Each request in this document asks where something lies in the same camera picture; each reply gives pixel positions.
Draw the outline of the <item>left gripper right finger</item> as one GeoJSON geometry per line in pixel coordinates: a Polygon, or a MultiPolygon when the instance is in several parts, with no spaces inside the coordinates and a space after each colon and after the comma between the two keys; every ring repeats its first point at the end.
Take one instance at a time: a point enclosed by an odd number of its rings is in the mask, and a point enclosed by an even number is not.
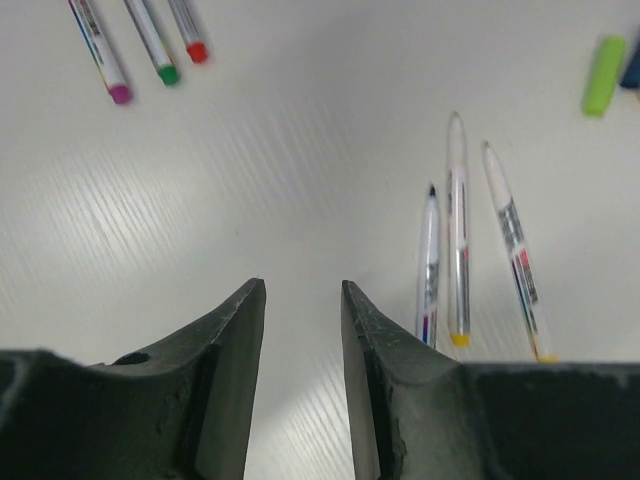
{"type": "Polygon", "coordinates": [[[635,479],[635,363],[461,363],[342,284],[359,479],[635,479]]]}

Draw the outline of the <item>green pen cap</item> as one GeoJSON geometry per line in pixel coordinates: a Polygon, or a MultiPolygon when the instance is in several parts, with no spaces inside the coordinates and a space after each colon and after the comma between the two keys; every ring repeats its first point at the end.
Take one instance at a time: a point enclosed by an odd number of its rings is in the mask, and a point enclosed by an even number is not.
{"type": "Polygon", "coordinates": [[[623,60],[626,39],[619,35],[603,37],[592,59],[581,111],[585,116],[602,117],[613,98],[623,60]]]}

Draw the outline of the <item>yellow pen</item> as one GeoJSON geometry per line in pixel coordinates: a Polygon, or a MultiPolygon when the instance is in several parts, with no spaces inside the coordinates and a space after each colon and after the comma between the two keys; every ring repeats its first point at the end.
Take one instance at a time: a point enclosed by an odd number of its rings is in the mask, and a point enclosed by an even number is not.
{"type": "Polygon", "coordinates": [[[482,143],[482,156],[533,355],[539,362],[555,362],[557,355],[552,346],[544,309],[540,304],[529,249],[514,197],[501,162],[488,141],[482,143]]]}

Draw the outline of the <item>red pen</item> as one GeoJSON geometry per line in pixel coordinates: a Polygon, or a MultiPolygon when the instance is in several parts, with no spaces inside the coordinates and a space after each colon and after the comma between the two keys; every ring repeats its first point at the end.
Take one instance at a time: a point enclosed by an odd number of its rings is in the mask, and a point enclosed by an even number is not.
{"type": "Polygon", "coordinates": [[[169,0],[168,4],[191,61],[195,64],[206,63],[209,52],[189,2],[169,0]]]}

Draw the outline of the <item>dark blue pen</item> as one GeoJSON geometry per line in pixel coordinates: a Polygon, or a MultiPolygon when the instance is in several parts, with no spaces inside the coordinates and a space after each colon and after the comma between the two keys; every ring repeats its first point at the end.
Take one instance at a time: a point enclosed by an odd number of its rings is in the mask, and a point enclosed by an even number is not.
{"type": "Polygon", "coordinates": [[[419,244],[416,336],[435,349],[440,265],[440,215],[436,187],[428,187],[419,244]]]}

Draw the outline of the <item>green capped pen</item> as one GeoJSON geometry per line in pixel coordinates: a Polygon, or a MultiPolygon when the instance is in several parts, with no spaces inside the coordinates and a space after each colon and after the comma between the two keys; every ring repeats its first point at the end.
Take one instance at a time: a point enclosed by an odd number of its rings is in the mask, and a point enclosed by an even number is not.
{"type": "Polygon", "coordinates": [[[168,87],[177,85],[179,70],[156,26],[151,9],[143,0],[125,0],[124,3],[161,82],[168,87]]]}

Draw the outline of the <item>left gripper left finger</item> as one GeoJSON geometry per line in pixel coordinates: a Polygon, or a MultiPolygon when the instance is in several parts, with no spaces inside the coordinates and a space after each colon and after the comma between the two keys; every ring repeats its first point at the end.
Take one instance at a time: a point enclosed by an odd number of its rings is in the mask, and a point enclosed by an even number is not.
{"type": "Polygon", "coordinates": [[[1,354],[5,479],[240,479],[245,473],[266,288],[112,364],[46,350],[1,354]]]}

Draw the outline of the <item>purple pen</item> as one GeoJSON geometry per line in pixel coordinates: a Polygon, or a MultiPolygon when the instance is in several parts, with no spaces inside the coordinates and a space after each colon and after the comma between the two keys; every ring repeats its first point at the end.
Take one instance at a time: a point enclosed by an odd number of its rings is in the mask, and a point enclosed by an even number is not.
{"type": "Polygon", "coordinates": [[[69,0],[68,4],[107,93],[116,105],[128,105],[133,100],[133,94],[94,8],[86,0],[69,0]]]}

